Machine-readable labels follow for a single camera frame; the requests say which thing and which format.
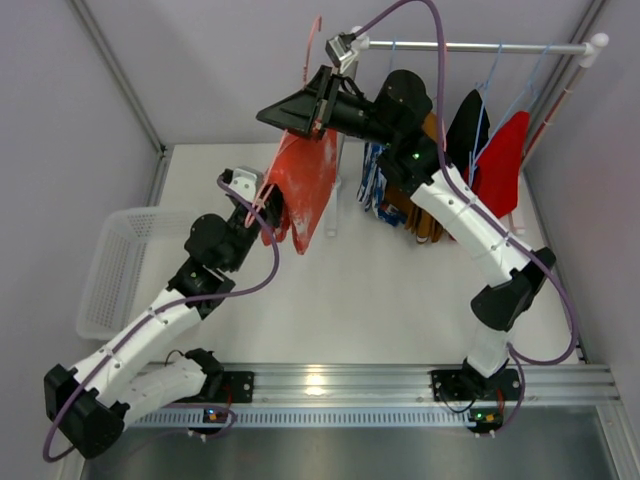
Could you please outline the orange white patterned trousers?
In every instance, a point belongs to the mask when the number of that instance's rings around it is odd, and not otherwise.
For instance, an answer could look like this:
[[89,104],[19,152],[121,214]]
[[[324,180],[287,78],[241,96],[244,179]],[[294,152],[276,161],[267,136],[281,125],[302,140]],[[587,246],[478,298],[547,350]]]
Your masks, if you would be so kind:
[[275,230],[278,242],[292,234],[296,252],[306,253],[329,202],[337,176],[337,132],[306,139],[285,132],[267,170],[259,198],[266,201],[280,191],[284,210]]

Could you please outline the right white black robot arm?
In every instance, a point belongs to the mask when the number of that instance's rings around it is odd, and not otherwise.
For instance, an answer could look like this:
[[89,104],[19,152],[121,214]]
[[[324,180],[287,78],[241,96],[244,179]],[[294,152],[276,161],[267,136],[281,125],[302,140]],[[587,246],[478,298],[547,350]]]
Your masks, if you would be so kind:
[[409,70],[390,72],[374,100],[352,80],[322,66],[301,90],[260,110],[258,121],[301,138],[320,139],[335,130],[383,146],[377,164],[386,180],[430,213],[462,246],[485,277],[472,299],[479,320],[469,354],[456,379],[481,399],[505,379],[510,331],[529,309],[555,263],[553,252],[518,243],[467,186],[440,144],[422,124],[432,100]]

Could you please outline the pink plastic hanger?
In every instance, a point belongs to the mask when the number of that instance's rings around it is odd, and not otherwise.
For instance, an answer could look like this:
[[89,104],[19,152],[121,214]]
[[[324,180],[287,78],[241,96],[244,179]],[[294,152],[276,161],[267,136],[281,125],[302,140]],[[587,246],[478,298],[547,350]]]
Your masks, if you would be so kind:
[[[303,69],[302,69],[302,85],[305,85],[308,81],[308,76],[309,76],[309,67],[310,67],[310,62],[311,62],[311,52],[312,52],[312,46],[313,46],[313,42],[314,42],[314,38],[315,35],[317,33],[319,33],[322,30],[322,24],[323,24],[323,17],[321,14],[319,14],[313,21],[310,32],[309,32],[309,37],[307,40],[307,46],[306,46],[306,53],[305,53],[305,63],[303,65]],[[269,197],[271,196],[272,191],[274,190],[273,186],[269,186],[267,184],[267,181],[270,179],[270,175],[271,175],[271,170],[273,169],[275,162],[279,156],[279,154],[281,153],[281,151],[285,148],[285,143],[287,141],[287,133],[284,132],[280,138],[280,142],[278,145],[278,148],[276,150],[276,153],[274,155],[273,160],[271,161],[271,164],[269,165],[269,167],[266,170],[265,173],[265,180],[263,181],[263,183],[261,184],[260,188],[258,189],[256,196],[251,204],[251,206],[254,208],[254,210],[257,213],[260,213],[262,210],[265,209],[265,204],[266,201],[269,199]]]

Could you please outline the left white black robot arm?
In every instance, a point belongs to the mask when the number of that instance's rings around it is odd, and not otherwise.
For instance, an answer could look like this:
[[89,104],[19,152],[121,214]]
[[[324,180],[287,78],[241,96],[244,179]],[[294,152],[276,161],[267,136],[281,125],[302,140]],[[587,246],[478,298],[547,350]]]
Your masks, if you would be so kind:
[[149,374],[141,370],[226,299],[264,289],[279,269],[275,251],[271,270],[258,284],[239,290],[228,276],[240,269],[260,234],[276,239],[285,207],[280,190],[270,186],[252,203],[231,181],[218,184],[234,205],[232,214],[206,214],[195,221],[185,246],[187,260],[147,310],[94,354],[70,368],[56,365],[45,375],[45,410],[52,422],[43,446],[46,462],[62,458],[50,451],[56,432],[69,441],[70,452],[94,459],[153,411],[177,402],[216,401],[224,367],[208,350],[187,351]]

